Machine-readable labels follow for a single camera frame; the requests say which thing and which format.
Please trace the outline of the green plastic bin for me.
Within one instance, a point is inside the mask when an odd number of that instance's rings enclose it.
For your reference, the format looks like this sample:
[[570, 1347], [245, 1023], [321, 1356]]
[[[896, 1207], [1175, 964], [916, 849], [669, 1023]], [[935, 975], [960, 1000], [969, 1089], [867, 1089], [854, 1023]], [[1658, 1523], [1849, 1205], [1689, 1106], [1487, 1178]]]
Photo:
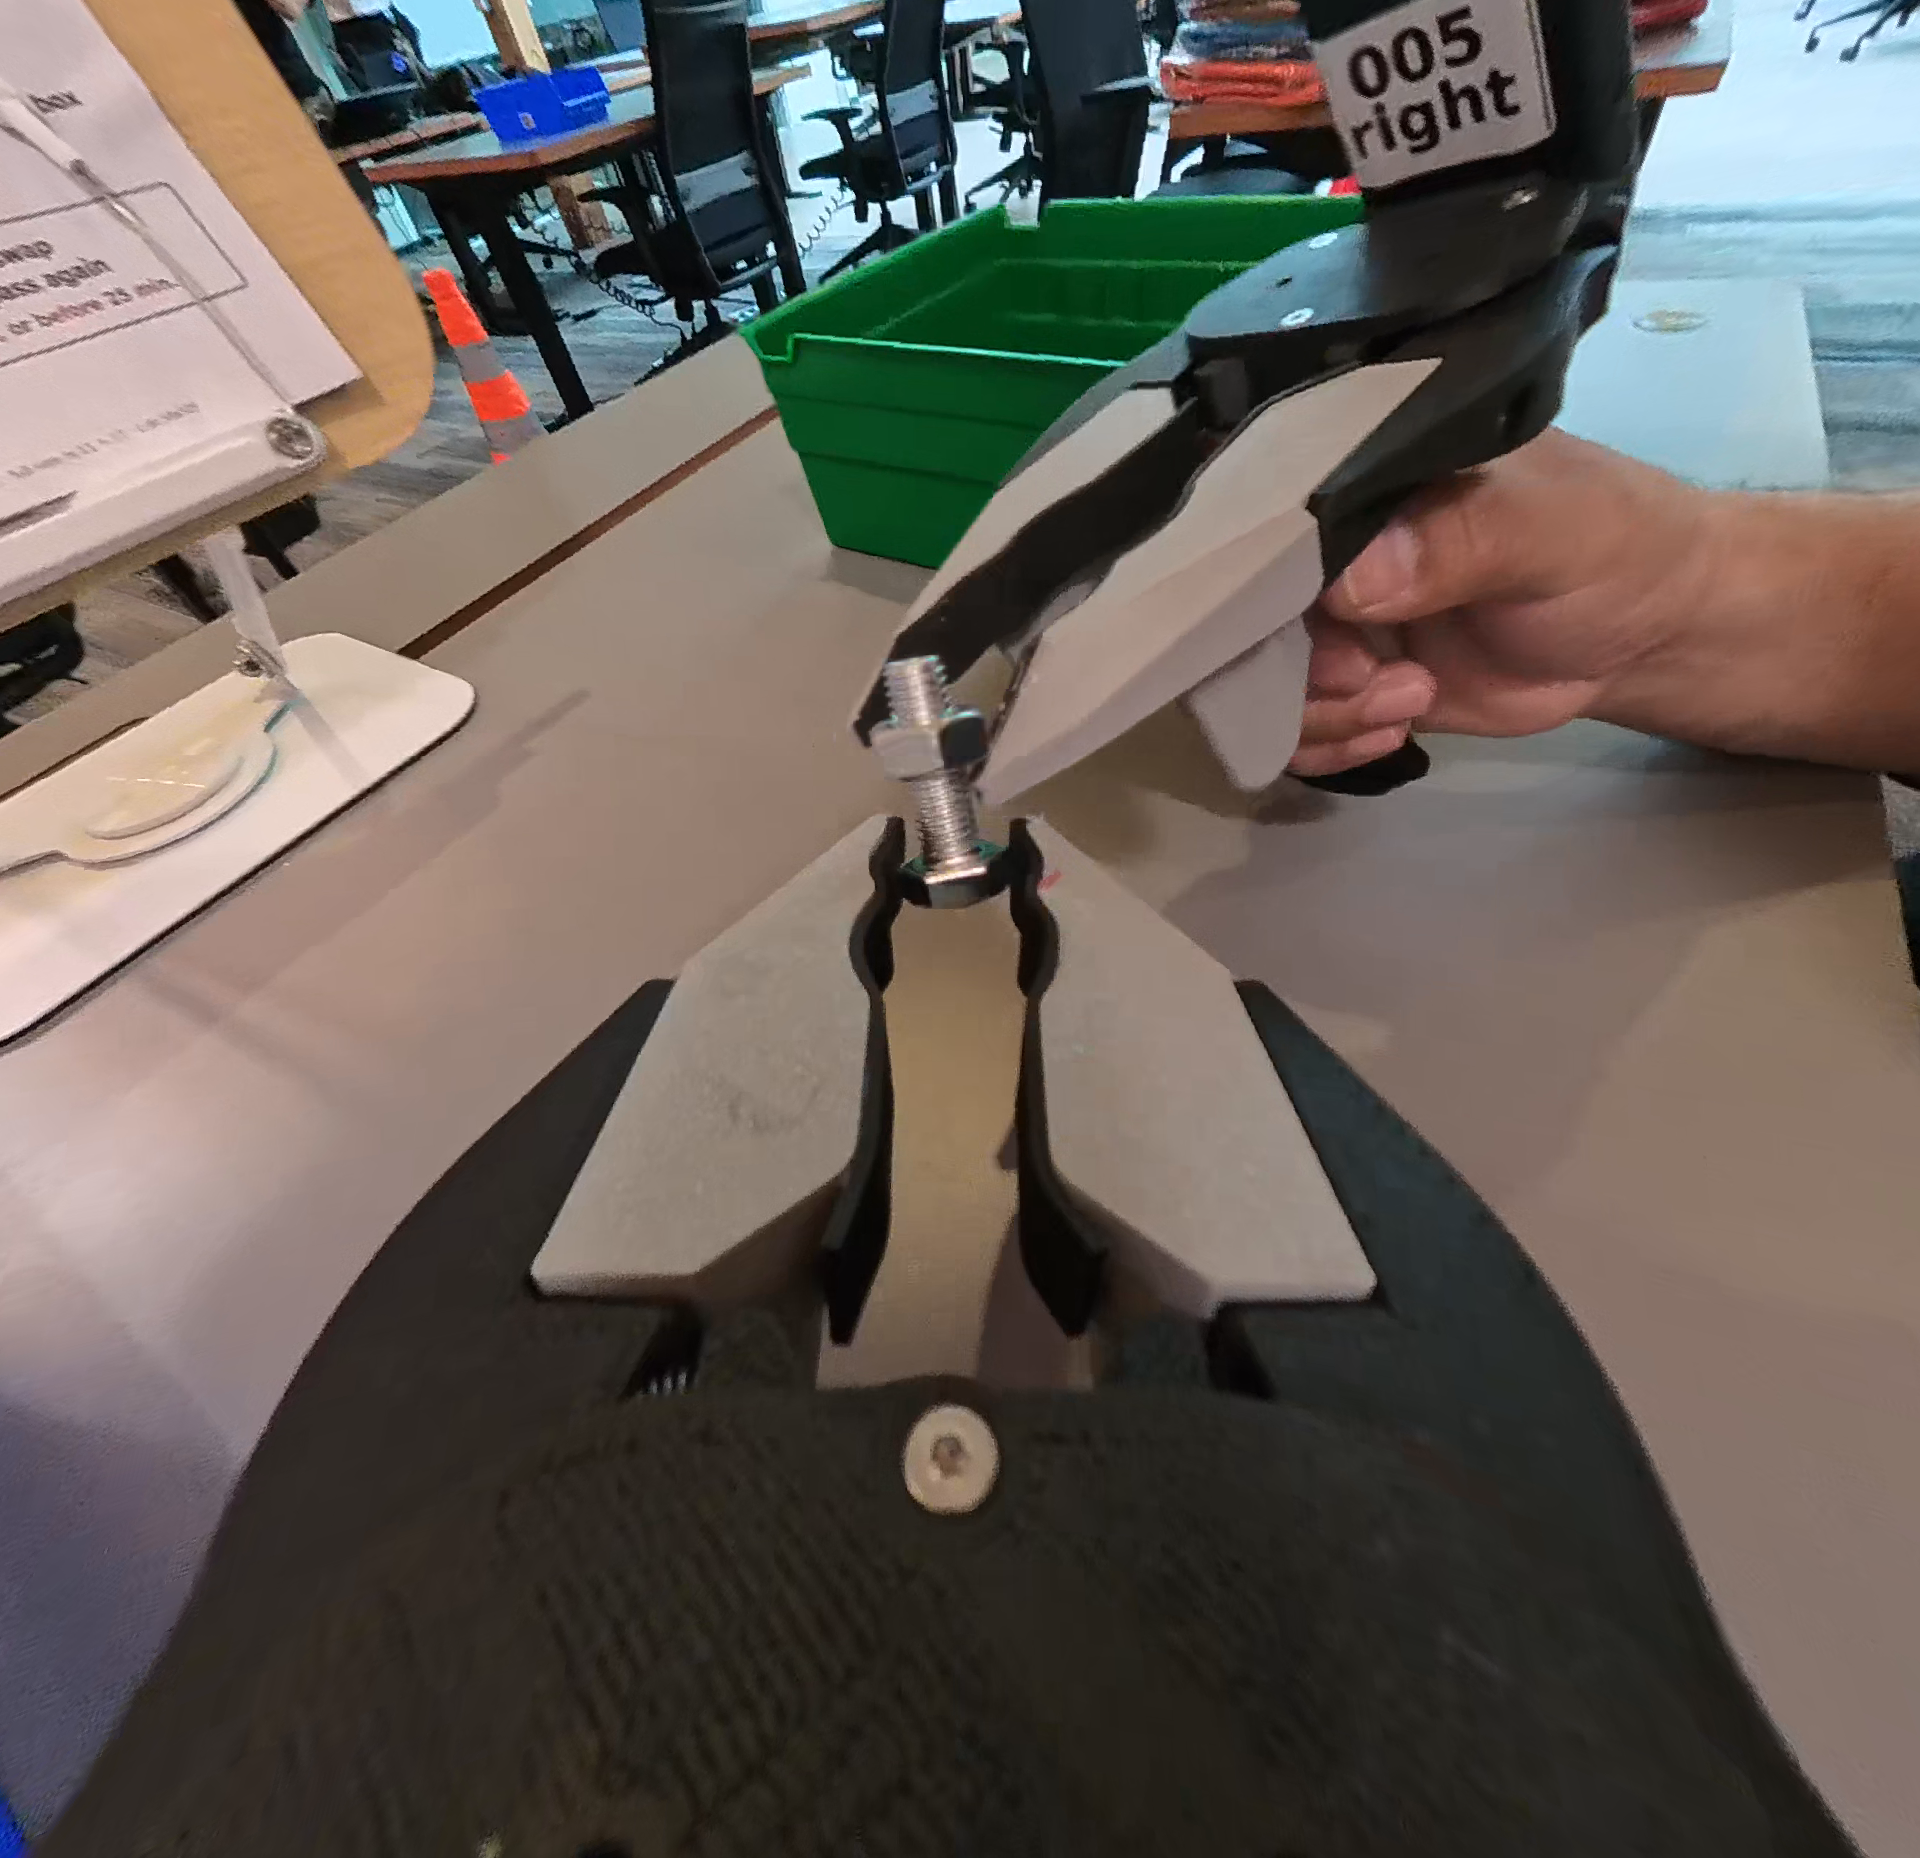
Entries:
[[938, 565], [1021, 453], [1212, 289], [1363, 190], [979, 211], [744, 323], [828, 548]]

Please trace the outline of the large silver hex nut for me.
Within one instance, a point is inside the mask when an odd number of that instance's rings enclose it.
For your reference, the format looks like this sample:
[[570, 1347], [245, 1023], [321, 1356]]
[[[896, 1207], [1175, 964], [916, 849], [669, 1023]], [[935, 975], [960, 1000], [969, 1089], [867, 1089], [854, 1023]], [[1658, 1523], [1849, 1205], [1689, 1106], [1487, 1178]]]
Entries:
[[876, 724], [867, 736], [875, 745], [875, 765], [891, 776], [891, 779], [929, 779], [929, 776], [974, 776], [985, 765], [985, 714], [979, 711], [943, 711], [935, 724]]

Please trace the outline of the orange traffic cone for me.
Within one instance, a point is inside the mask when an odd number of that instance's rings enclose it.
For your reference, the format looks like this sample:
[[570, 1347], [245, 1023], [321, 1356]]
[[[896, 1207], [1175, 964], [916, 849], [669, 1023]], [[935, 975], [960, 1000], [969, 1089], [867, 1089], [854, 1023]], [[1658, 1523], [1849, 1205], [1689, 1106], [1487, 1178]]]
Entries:
[[472, 393], [472, 410], [476, 410], [476, 429], [494, 453], [494, 462], [510, 462], [524, 443], [539, 440], [539, 423], [517, 382], [517, 370], [497, 360], [479, 312], [472, 304], [466, 281], [454, 270], [422, 270], [422, 289], [433, 298], [433, 316], [444, 328], [444, 349], [466, 370], [466, 393]]

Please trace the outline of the large silver bolt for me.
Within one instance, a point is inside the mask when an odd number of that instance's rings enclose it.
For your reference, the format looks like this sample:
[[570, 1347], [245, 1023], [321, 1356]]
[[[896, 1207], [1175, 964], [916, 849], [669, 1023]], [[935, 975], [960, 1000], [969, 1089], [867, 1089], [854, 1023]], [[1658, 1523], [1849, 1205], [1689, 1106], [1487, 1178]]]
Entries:
[[[876, 683], [887, 724], [969, 711], [950, 698], [943, 659], [935, 656], [887, 659]], [[901, 862], [901, 889], [916, 910], [979, 910], [1002, 896], [1002, 849], [979, 833], [974, 776], [909, 779], [922, 854]]]

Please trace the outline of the person's right hand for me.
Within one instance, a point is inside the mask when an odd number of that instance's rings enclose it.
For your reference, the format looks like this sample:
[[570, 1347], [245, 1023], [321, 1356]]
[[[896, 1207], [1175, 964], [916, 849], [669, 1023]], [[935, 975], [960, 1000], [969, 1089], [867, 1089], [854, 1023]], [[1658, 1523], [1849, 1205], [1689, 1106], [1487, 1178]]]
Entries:
[[1292, 779], [1414, 736], [1530, 740], [1625, 706], [1689, 630], [1722, 502], [1547, 429], [1410, 500], [1305, 612]]

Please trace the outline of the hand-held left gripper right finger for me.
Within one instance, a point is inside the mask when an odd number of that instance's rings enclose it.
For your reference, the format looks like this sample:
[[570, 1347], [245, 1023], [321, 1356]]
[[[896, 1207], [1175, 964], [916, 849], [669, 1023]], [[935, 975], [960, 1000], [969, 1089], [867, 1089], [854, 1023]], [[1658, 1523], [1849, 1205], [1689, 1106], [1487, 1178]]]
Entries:
[[1107, 1312], [1366, 1306], [1376, 1272], [1235, 975], [1043, 818], [1016, 928], [1016, 1253], [1080, 1339]]

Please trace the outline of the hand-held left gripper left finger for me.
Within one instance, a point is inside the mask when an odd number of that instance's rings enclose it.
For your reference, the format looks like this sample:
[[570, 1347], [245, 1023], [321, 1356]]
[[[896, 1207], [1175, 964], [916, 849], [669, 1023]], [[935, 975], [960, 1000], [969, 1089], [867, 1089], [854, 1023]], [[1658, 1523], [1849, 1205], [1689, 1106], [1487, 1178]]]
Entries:
[[891, 1243], [896, 870], [901, 818], [867, 818], [669, 982], [530, 1262], [539, 1299], [798, 1295], [854, 1339]]

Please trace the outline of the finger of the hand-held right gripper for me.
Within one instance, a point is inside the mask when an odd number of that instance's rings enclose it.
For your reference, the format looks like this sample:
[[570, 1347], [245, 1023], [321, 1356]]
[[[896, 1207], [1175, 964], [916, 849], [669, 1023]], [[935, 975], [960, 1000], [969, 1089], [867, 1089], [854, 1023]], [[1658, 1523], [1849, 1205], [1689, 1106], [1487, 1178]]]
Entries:
[[1305, 500], [1435, 366], [1375, 360], [1261, 405], [1193, 476], [1175, 514], [1043, 630], [985, 753], [979, 797], [1035, 796], [1170, 706], [1193, 711], [1235, 790], [1271, 790], [1301, 745], [1301, 620], [1324, 587]]
[[[1103, 382], [961, 530], [887, 659], [943, 659], [950, 698], [974, 706], [1002, 740], [1043, 630], [1175, 514], [1205, 462], [1212, 410], [1193, 382]], [[876, 675], [854, 711], [860, 745], [887, 724]]]

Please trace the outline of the wooden office desk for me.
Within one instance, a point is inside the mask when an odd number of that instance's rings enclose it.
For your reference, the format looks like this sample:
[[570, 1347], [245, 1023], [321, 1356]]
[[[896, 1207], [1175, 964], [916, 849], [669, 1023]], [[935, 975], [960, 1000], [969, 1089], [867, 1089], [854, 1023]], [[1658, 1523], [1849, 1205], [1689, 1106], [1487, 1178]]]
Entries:
[[757, 190], [771, 206], [771, 255], [757, 262], [736, 262], [723, 281], [718, 279], [704, 279], [704, 281], [665, 281], [655, 279], [655, 242], [665, 242], [655, 206], [676, 211], [681, 198], [655, 190], [655, 180], [669, 180], [669, 145], [665, 145], [653, 85], [613, 90], [608, 118], [598, 118], [584, 133], [507, 145], [488, 128], [476, 128], [466, 135], [387, 153], [366, 170], [366, 180], [373, 185], [413, 185], [433, 206], [439, 234], [444, 234], [454, 259], [466, 262], [476, 304], [488, 298], [476, 244], [488, 244], [497, 289], [507, 289], [507, 304], [510, 304], [510, 323], [535, 343], [556, 393], [557, 393], [564, 423], [584, 423], [598, 405], [590, 405], [590, 382], [584, 382], [584, 370], [564, 349], [564, 328], [548, 304], [548, 289], [517, 242], [517, 225], [510, 225], [517, 206], [530, 206], [535, 190], [557, 190], [580, 174], [613, 174], [613, 211], [625, 214], [625, 234], [599, 242], [599, 244], [570, 244], [564, 259], [590, 281], [653, 279], [653, 293], [665, 304], [687, 304], [687, 312], [704, 304], [704, 328], [690, 339], [690, 349], [704, 349], [726, 328], [718, 316], [723, 293], [744, 289], [757, 298], [757, 312], [771, 312], [776, 298], [808, 289], [798, 242], [786, 225], [776, 113], [771, 113], [771, 97], [793, 79], [798, 79], [793, 66], [744, 70], [750, 133], [757, 133], [750, 164], [757, 164]]

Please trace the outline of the white document stand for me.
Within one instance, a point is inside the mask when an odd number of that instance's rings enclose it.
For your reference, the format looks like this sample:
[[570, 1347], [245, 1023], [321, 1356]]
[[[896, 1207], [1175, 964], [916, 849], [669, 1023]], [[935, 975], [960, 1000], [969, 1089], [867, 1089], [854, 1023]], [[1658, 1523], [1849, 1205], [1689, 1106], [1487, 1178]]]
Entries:
[[476, 683], [345, 630], [279, 638], [239, 530], [203, 543], [236, 667], [0, 804], [0, 1038], [454, 740]]

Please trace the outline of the wooden backing board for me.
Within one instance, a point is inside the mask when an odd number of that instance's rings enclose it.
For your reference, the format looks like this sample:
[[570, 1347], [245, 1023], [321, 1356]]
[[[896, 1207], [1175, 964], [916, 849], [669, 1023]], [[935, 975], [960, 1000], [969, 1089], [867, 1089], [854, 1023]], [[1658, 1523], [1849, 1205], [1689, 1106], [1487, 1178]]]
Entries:
[[35, 587], [14, 583], [6, 630], [77, 603], [92, 583], [146, 569], [209, 530], [373, 470], [413, 440], [433, 394], [427, 312], [239, 14], [229, 0], [87, 0], [87, 14], [101, 21], [109, 47], [122, 47], [253, 242], [279, 259], [286, 289], [345, 343], [355, 379], [300, 405], [300, 413], [324, 434], [324, 453], [296, 462], [286, 478], [229, 494], [225, 502], [161, 525], [153, 543], [124, 543], [77, 569], [44, 578]]

